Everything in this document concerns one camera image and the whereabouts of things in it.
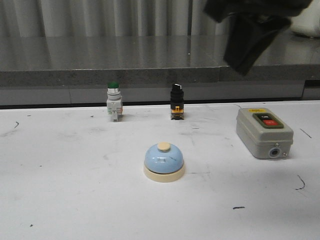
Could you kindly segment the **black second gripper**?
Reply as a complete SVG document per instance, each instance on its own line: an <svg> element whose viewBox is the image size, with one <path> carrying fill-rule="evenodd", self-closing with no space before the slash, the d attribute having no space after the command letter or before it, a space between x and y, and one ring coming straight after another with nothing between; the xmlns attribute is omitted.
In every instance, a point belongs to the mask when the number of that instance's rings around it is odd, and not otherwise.
<svg viewBox="0 0 320 240"><path fill-rule="evenodd" d="M312 0L208 0L203 11L216 22L230 17L230 32L223 60L245 76L276 36Z"/></svg>

